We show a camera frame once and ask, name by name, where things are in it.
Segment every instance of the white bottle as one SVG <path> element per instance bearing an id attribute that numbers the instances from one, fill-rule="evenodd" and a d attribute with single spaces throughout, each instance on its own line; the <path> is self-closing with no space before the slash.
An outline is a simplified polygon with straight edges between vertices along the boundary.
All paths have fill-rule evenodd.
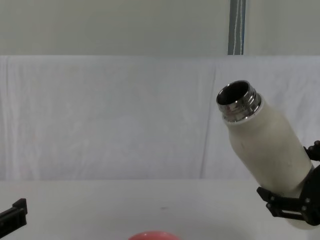
<path id="1" fill-rule="evenodd" d="M 244 80 L 224 87 L 216 102 L 234 152 L 260 186 L 298 198 L 313 165 L 285 116 Z M 300 229 L 312 228 L 304 221 L 289 222 Z"/>

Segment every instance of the black bracket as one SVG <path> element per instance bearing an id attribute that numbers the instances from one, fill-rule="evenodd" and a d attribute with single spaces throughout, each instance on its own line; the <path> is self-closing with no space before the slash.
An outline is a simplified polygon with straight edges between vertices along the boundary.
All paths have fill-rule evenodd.
<path id="1" fill-rule="evenodd" d="M 320 141 L 304 148 L 311 160 L 320 161 Z M 305 178 L 299 198 L 283 197 L 263 187 L 256 190 L 267 202 L 272 216 L 306 221 L 309 225 L 320 225 L 320 166 L 311 170 Z"/>
<path id="2" fill-rule="evenodd" d="M 21 198 L 12 208 L 0 213 L 0 239 L 27 224 L 27 201 Z"/>

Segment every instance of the threaded bottle neck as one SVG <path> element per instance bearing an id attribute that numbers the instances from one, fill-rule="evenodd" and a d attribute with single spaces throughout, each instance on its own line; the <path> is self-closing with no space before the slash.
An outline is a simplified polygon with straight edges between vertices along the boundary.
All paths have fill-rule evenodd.
<path id="1" fill-rule="evenodd" d="M 234 81 L 217 95 L 216 103 L 227 122 L 238 122 L 253 115 L 261 105 L 261 96 L 248 81 Z"/>

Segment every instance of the table surface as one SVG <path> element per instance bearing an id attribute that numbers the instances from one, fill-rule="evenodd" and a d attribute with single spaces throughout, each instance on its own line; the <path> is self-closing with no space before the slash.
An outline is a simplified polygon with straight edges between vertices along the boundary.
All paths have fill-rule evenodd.
<path id="1" fill-rule="evenodd" d="M 0 182 L 0 210 L 27 198 L 27 226 L 6 240 L 127 240 L 150 230 L 182 240 L 310 240 L 273 218 L 254 181 Z"/>

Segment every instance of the pink object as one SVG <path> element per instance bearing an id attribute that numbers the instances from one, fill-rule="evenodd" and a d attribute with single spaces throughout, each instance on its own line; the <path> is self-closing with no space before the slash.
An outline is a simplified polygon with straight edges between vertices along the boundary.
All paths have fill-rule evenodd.
<path id="1" fill-rule="evenodd" d="M 134 235 L 129 240 L 180 240 L 175 235 L 165 231 L 145 231 Z"/>

